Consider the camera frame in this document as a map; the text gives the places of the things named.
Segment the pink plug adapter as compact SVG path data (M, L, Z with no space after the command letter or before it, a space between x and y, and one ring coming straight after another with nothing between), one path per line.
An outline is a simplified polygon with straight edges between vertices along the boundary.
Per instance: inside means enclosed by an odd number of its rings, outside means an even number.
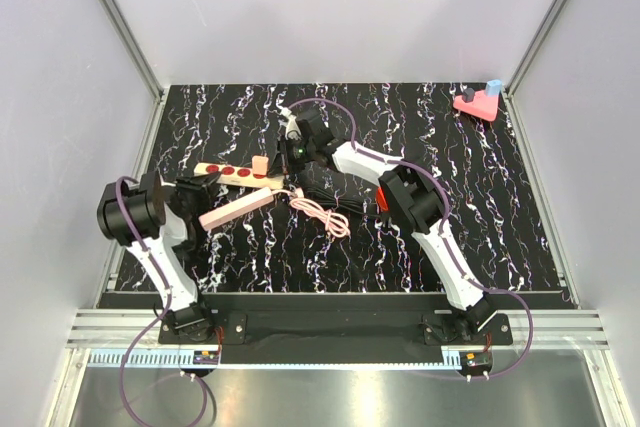
M269 158L259 155L253 156L251 170L255 177L266 177L269 171Z

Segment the beige power strip red sockets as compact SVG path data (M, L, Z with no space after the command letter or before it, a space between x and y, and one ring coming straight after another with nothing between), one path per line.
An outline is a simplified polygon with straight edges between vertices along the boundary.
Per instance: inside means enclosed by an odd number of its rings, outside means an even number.
M256 174L251 168L236 167L225 164L198 163L194 168L196 176L219 174L218 182L227 186L245 187L253 189L269 188L282 189L283 176L266 177Z

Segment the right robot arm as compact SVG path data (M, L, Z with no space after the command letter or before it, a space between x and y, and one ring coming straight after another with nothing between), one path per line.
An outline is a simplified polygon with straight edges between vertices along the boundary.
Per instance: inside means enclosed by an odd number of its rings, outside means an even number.
M443 284L451 313L441 321L439 339L472 344L486 336L496 308L454 239L449 201L431 174L401 157L336 137L317 109L295 114L283 108L281 115L287 123L270 172L291 175L315 162L376 186L381 212L411 234Z

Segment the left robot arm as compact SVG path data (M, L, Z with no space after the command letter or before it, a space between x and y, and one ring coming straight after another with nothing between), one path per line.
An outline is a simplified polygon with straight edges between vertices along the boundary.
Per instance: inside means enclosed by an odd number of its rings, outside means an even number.
M222 329L184 263L204 242L199 217L217 199L218 173L165 181L154 170L108 184L97 207L103 235L143 266L160 294L162 327L181 340L204 343Z

